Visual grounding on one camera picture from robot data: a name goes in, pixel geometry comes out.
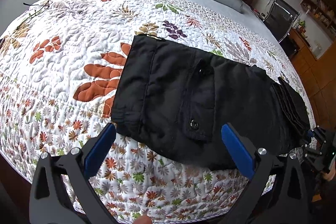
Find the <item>person's hand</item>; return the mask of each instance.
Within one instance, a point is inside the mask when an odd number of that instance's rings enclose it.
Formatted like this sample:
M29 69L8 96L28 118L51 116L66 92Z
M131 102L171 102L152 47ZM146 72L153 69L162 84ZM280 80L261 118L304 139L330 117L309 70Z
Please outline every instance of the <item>person's hand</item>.
M335 176L335 173L336 173L336 170L335 170L335 163L333 164L330 172L327 174L327 173L324 173L324 172L321 172L322 173L322 177L323 179L327 180L327 181L331 181L334 176Z
M152 224L152 219L149 216L139 216L133 224Z

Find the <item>snap button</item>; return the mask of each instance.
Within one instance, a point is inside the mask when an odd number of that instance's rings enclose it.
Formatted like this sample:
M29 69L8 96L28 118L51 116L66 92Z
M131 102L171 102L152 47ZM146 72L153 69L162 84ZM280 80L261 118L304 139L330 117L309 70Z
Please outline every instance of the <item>snap button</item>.
M192 129L194 129L194 130L197 130L197 129L199 128L199 124L198 124L198 122L196 122L195 120L192 120L192 121L190 122L190 127L191 127Z

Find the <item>quilted bedspread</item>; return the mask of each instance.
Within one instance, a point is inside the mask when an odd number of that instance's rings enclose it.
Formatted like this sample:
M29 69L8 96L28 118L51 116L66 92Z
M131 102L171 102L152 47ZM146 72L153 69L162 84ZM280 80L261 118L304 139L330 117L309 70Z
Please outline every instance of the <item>quilted bedspread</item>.
M284 52L265 38L187 0L41 0L1 36L0 148L32 181L42 152L82 147L109 121L133 37L148 33L257 65L280 76L312 109ZM299 157L302 150L296 149ZM270 177L265 191L273 184ZM82 211L64 177L74 207ZM247 179L237 170L211 172L166 159L117 134L90 179L121 223L147 214L155 222L186 223L226 213Z

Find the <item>purple leaf pattern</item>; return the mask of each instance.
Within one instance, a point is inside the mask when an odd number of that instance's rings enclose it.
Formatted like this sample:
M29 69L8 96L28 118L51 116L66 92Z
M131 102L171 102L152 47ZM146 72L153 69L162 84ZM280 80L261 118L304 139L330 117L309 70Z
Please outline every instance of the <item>purple leaf pattern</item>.
M166 27L166 31L170 33L168 36L171 37L172 39L179 39L181 37L183 38L187 37L187 35L183 33L182 29L180 29L175 24L170 23L167 20L163 22L163 26Z

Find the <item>folded black pants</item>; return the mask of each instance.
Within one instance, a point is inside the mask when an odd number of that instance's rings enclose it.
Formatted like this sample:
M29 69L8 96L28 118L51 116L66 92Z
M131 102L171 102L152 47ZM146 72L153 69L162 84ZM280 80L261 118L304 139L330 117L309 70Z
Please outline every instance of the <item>folded black pants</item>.
M281 86L256 66L164 39L135 36L111 119L118 133L171 160L211 170L233 169L221 140L225 123L274 155L298 146L293 133L307 126L305 104L294 90L291 95L300 107L289 95L280 102L281 90L276 92L274 85ZM295 124L284 113L289 101ZM295 114L297 109L303 118Z

